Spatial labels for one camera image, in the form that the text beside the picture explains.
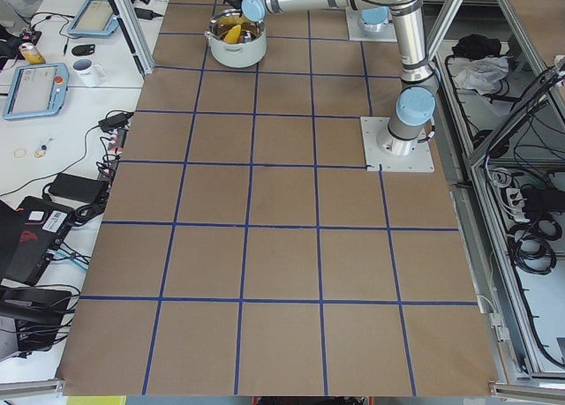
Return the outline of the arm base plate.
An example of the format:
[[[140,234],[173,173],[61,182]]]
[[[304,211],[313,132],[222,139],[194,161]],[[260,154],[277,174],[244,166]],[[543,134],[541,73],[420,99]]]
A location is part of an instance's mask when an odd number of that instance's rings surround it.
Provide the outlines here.
[[[365,168],[372,172],[433,173],[433,157],[425,128],[415,139],[400,140],[388,131],[388,117],[360,118]]]
[[[350,41],[396,42],[390,10],[386,6],[354,11],[347,9]]]

